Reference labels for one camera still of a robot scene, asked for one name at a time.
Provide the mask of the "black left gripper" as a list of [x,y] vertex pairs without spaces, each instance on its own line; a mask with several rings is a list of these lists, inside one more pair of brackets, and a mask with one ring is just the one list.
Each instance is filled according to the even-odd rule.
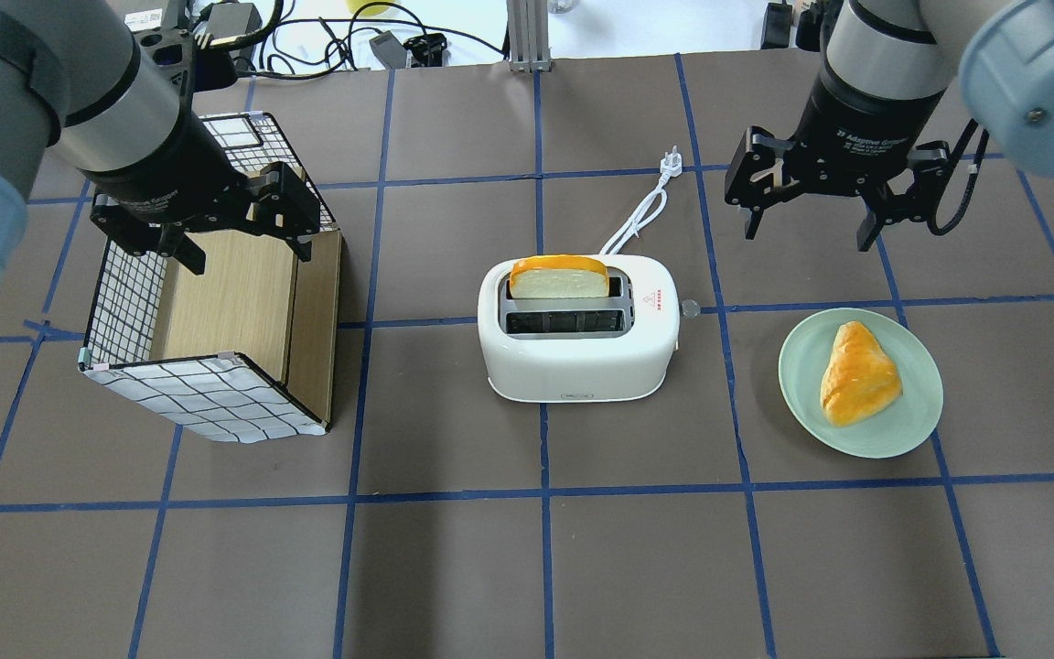
[[251,201],[248,233],[287,243],[304,263],[321,230],[321,200],[302,172],[273,162],[248,176],[247,191],[247,177],[193,113],[143,161],[89,179],[96,187],[91,220],[110,241],[130,255],[176,259],[193,275],[204,275],[206,255],[186,231],[239,228]]

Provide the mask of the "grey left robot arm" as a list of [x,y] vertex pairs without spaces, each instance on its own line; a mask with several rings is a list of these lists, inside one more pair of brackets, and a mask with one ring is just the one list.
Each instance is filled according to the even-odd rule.
[[92,220],[129,254],[204,272],[194,233],[234,230],[287,243],[300,260],[323,203],[282,162],[243,174],[193,113],[197,92],[231,86],[231,54],[280,24],[228,37],[135,33],[104,1],[0,1],[0,280],[21,241],[43,154],[95,185]]

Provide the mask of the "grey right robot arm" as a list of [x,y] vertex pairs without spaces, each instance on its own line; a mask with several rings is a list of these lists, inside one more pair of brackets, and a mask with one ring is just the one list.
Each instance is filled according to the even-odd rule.
[[724,199],[746,238],[806,193],[866,205],[860,251],[897,222],[944,236],[991,139],[1054,178],[1054,1],[834,1],[819,50],[793,135],[750,125],[729,164]]

